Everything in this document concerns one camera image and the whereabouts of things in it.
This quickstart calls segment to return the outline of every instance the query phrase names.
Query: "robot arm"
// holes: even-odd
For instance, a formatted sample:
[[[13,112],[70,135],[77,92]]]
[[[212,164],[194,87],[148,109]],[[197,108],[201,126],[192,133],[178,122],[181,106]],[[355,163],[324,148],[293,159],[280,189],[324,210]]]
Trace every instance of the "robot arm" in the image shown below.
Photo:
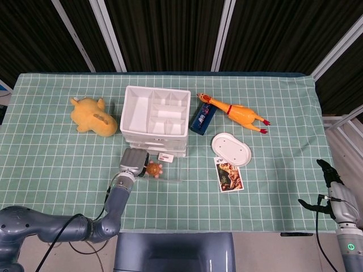
[[[329,214],[339,225],[336,236],[347,272],[363,271],[363,231],[357,226],[361,217],[354,193],[341,181],[336,169],[326,161],[317,160],[324,172],[328,188],[328,197],[319,195],[319,199],[329,199],[327,206],[309,205],[299,199],[299,203],[306,209]]]
[[[143,176],[149,160],[145,150],[127,148],[120,162],[120,173],[115,178],[105,203],[106,216],[93,221],[85,216],[73,219],[59,237],[59,242],[105,241],[121,227],[121,215],[132,190],[135,177]],[[52,242],[72,216],[48,215],[21,206],[10,206],[0,211],[0,271],[23,272],[17,263],[20,247],[29,235],[38,235],[44,242]]]

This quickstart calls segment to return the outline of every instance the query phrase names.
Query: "black curtain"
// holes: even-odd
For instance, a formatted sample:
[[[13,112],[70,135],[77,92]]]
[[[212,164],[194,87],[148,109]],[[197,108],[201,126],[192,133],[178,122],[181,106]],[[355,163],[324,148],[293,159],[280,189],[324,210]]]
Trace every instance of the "black curtain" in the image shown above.
[[[362,14],[362,0],[237,0],[220,70],[311,74]]]
[[[115,72],[89,0],[60,1],[96,72]]]
[[[363,104],[363,35],[317,80],[326,114],[347,114]]]
[[[106,0],[128,71],[210,71],[224,0]]]
[[[88,72],[49,0],[0,1],[0,78],[14,87],[20,73]]]

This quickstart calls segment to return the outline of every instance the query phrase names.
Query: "table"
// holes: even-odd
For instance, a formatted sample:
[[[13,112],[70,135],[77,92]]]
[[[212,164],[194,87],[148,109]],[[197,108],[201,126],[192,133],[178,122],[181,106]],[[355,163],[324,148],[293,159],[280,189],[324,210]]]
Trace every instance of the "table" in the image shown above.
[[[105,190],[127,148],[122,134],[79,134],[69,114],[71,97],[103,97],[120,121],[127,85],[190,90],[242,104],[271,122],[268,134],[242,128],[218,111],[204,136],[189,131],[188,156],[180,161],[182,182],[135,183],[121,220],[123,231],[313,231],[315,203],[327,191],[315,162],[332,163],[313,78],[136,74],[22,74],[0,131],[1,207],[25,205],[51,214],[96,217]],[[232,133],[252,151],[240,168],[244,190],[221,193],[213,137]],[[335,222],[320,216],[319,229]]]

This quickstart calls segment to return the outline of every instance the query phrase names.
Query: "yellow plush toy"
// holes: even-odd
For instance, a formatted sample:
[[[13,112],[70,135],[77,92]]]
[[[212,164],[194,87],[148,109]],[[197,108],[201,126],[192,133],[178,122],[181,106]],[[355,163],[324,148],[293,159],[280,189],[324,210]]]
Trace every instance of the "yellow plush toy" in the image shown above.
[[[98,101],[87,97],[78,101],[71,98],[70,102],[74,105],[70,118],[78,125],[78,132],[93,130],[103,137],[114,135],[117,130],[117,122],[104,112],[102,98]]]

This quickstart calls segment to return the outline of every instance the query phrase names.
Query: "rubber chicken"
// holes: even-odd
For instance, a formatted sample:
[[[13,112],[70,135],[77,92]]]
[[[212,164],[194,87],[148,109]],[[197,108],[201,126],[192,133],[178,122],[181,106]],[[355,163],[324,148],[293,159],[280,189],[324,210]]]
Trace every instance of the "rubber chicken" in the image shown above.
[[[263,122],[265,125],[269,126],[270,122],[258,116],[252,109],[245,108],[244,106],[241,105],[228,105],[216,99],[213,99],[212,97],[204,93],[201,94],[198,93],[197,96],[203,103],[212,104],[217,108],[221,109],[222,111],[224,111],[225,113],[227,113],[230,119],[236,121],[246,129],[256,130],[263,134],[267,133],[267,130],[259,129],[258,127],[255,127],[252,123],[254,122],[255,119],[257,119]]]

